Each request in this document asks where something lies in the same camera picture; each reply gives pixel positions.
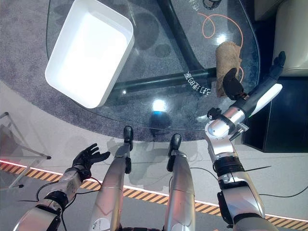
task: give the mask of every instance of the glass tabletop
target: glass tabletop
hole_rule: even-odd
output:
[[[215,51],[224,41],[241,47],[245,92],[256,86],[259,50],[240,0],[223,0],[213,9],[209,0],[99,1],[132,22],[135,43],[106,103],[85,110],[141,127],[202,130],[209,109],[232,104],[216,93]],[[48,57],[72,3],[50,0]]]

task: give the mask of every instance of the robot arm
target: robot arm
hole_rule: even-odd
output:
[[[76,196],[83,180],[91,177],[91,166],[107,159],[110,152],[100,154],[93,144],[78,154],[72,167],[68,168],[59,182],[54,184],[44,199],[25,213],[13,231],[55,231],[61,223],[61,213]]]
[[[207,115],[212,120],[205,126],[205,139],[221,189],[218,193],[219,207],[224,221],[234,230],[277,230],[265,220],[261,198],[231,140],[248,129],[241,123],[244,119],[257,113],[280,92],[282,86],[276,82],[284,62],[282,51],[267,79],[249,94],[243,92],[242,85],[235,78],[236,69],[231,69],[224,78],[223,86],[228,97],[236,102],[224,114],[220,114],[220,109],[212,108]]]

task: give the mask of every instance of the yellow and black hazard stripe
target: yellow and black hazard stripe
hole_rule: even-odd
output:
[[[25,169],[26,169],[25,166],[15,165],[13,163],[8,163],[5,161],[0,161],[0,170],[2,171],[14,174],[21,174]],[[26,172],[25,176],[46,181],[57,181],[61,178],[62,174],[44,171],[41,169],[30,168]],[[100,184],[96,181],[85,180],[80,187],[88,190],[98,190],[100,188]],[[143,189],[136,190],[130,187],[124,187],[123,195],[128,198],[153,202],[161,205],[168,204],[168,196],[155,192],[148,192]],[[221,216],[220,209],[216,205],[209,205],[206,203],[196,202],[195,208],[196,212]],[[302,221],[292,218],[281,218],[278,216],[276,217],[274,215],[265,216],[265,219],[270,221],[273,225],[277,227],[308,231],[307,221]]]

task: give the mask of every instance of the orange cable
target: orange cable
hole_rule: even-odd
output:
[[[229,17],[227,17],[227,16],[225,16],[225,15],[218,14],[218,13],[216,13],[216,14],[211,14],[211,15],[209,15],[209,16],[207,16],[207,15],[205,15],[205,14],[203,14],[203,13],[200,13],[200,12],[198,12],[198,14],[200,14],[200,15],[202,15],[202,16],[205,17],[205,20],[203,21],[203,24],[202,24],[202,34],[203,34],[204,38],[206,38],[206,39],[208,39],[208,38],[210,39],[211,37],[213,37],[213,35],[215,34],[215,31],[216,31],[215,24],[214,24],[213,20],[211,19],[212,16],[220,16],[220,17],[226,18],[226,19],[230,20],[231,22],[233,22],[233,23],[237,26],[237,28],[239,29],[239,31],[240,31],[240,33],[241,33],[242,42],[241,42],[240,49],[242,49],[243,41],[244,41],[243,33],[242,33],[242,30],[241,30],[240,26],[239,26],[233,19],[231,19],[231,18],[229,18]],[[210,36],[206,36],[206,35],[204,34],[204,25],[205,25],[205,23],[206,23],[207,20],[210,20],[210,22],[212,23],[212,26],[213,26],[213,33],[212,33]],[[244,70],[242,69],[241,66],[240,66],[240,70],[242,71],[242,78],[241,78],[241,81],[240,81],[240,83],[241,83],[242,80],[244,79]]]

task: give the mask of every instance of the white tray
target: white tray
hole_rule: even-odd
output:
[[[133,44],[129,19],[97,0],[75,0],[47,64],[46,81],[84,107],[102,106]]]

